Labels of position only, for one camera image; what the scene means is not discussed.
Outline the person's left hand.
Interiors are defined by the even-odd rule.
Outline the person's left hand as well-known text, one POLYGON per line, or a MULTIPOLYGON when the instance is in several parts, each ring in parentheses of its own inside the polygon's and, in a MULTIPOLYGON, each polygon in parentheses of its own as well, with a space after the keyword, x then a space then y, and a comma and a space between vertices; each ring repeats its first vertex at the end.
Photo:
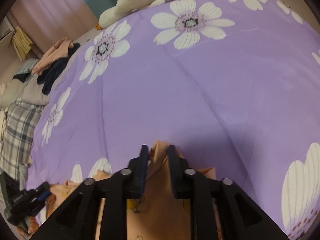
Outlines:
POLYGON ((17 232, 22 237, 31 237, 38 230, 39 224, 37 223, 35 217, 32 216, 25 217, 24 222, 28 226, 28 229, 24 230, 18 226, 17 232))

